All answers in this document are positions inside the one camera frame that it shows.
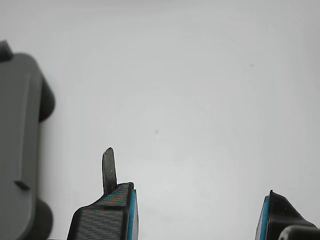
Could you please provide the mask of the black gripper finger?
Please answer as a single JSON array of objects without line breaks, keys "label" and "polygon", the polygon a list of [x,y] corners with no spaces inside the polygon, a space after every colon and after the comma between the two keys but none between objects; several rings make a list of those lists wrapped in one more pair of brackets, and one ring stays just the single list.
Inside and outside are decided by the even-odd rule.
[{"label": "black gripper finger", "polygon": [[133,182],[117,183],[114,150],[102,155],[103,195],[72,217],[68,240],[138,240],[139,213]]},{"label": "black gripper finger", "polygon": [[318,228],[307,221],[288,199],[269,192],[259,216],[256,240],[318,240]]}]

